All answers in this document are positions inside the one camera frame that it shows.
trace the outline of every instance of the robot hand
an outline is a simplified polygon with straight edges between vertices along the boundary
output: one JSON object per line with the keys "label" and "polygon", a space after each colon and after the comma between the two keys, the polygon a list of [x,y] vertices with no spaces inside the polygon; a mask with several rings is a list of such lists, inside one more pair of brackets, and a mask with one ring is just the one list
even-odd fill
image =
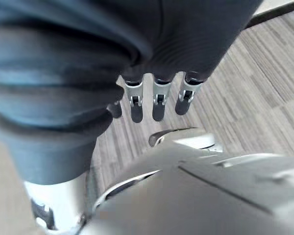
{"label": "robot hand", "polygon": [[[112,121],[107,106],[120,115],[120,74],[140,122],[143,75],[154,74],[153,117],[161,120],[174,75],[186,72],[176,105],[185,114],[260,2],[0,0],[0,140],[34,211],[57,205],[49,199],[58,192],[81,192],[75,186]],[[70,213],[46,209],[55,218],[46,227],[69,230],[64,214],[81,221],[80,203],[70,205]]]}

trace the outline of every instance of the silver metal part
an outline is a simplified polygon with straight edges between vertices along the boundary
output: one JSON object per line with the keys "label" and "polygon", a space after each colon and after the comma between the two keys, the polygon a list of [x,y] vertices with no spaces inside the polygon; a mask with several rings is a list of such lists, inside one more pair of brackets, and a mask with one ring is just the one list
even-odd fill
{"label": "silver metal part", "polygon": [[103,203],[103,202],[107,199],[108,195],[109,195],[111,192],[113,192],[114,190],[119,189],[119,188],[121,188],[122,186],[124,186],[124,185],[126,185],[126,184],[128,184],[128,183],[131,183],[131,182],[139,182],[139,181],[145,179],[146,177],[155,174],[155,173],[158,172],[158,171],[159,171],[159,170],[155,170],[155,171],[148,172],[148,173],[145,173],[145,174],[142,174],[142,175],[139,175],[139,176],[135,176],[135,177],[130,178],[130,179],[128,179],[128,180],[125,180],[125,181],[122,181],[122,182],[120,182],[120,183],[117,183],[116,185],[113,185],[112,187],[110,187],[108,190],[106,190],[106,191],[105,191],[105,192],[104,192],[104,193],[98,198],[98,200],[97,200],[96,203],[94,204],[93,211],[95,211],[96,208],[97,208],[98,206],[100,206],[100,204]]}
{"label": "silver metal part", "polygon": [[86,176],[56,184],[38,185],[24,182],[29,198],[45,212],[52,211],[54,228],[40,217],[36,222],[48,235],[74,235],[86,220]]}
{"label": "silver metal part", "polygon": [[160,170],[103,201],[80,235],[294,235],[294,158],[172,141],[151,151],[124,175]]}
{"label": "silver metal part", "polygon": [[198,85],[190,85],[185,81],[185,79],[183,79],[181,82],[181,86],[180,86],[180,92],[178,94],[179,100],[182,102],[184,100],[186,91],[190,91],[190,92],[192,92],[192,95],[188,99],[188,102],[191,103],[192,100],[194,99],[194,95],[196,94],[196,92],[199,91],[201,86],[202,86],[202,83],[200,83]]}
{"label": "silver metal part", "polygon": [[143,81],[137,86],[130,86],[125,84],[125,90],[127,94],[127,98],[129,100],[130,105],[133,107],[134,102],[133,98],[137,97],[138,106],[141,106],[143,103]]}
{"label": "silver metal part", "polygon": [[153,103],[158,104],[159,95],[163,95],[162,105],[165,105],[169,97],[172,82],[168,84],[158,84],[153,82]]}

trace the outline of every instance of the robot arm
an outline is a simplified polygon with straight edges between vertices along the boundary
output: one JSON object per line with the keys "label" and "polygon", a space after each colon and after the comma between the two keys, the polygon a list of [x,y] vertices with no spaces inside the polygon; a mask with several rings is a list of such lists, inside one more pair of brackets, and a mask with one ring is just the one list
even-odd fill
{"label": "robot arm", "polygon": [[120,74],[139,122],[143,74],[155,75],[161,120],[170,82],[185,71],[176,106],[185,114],[260,2],[0,0],[0,140],[37,222],[50,233],[83,224],[81,185],[112,121],[106,107],[113,113],[123,96]]}

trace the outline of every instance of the floor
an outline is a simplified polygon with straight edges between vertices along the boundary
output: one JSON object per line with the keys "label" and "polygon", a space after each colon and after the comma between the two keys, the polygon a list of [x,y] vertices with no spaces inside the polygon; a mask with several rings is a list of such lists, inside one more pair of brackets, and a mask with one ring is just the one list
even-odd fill
{"label": "floor", "polygon": [[[242,32],[195,97],[187,115],[175,114],[178,74],[162,122],[151,117],[152,81],[145,78],[144,120],[123,117],[99,137],[94,151],[99,189],[149,149],[150,134],[198,127],[216,135],[226,152],[274,152],[294,156],[294,11]],[[0,235],[37,235],[22,183],[0,143]]]}

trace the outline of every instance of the gray striped carpet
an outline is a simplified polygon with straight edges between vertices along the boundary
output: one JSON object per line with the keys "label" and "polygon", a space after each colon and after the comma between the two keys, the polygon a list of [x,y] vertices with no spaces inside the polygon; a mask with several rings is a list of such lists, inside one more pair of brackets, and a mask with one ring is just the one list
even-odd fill
{"label": "gray striped carpet", "polygon": [[148,151],[152,133],[165,129],[198,127],[214,133],[229,153],[294,156],[294,11],[243,31],[182,117],[174,111],[181,79],[177,74],[162,122],[152,119],[150,74],[141,123],[131,121],[123,99],[123,117],[99,137],[94,151],[100,191]]}

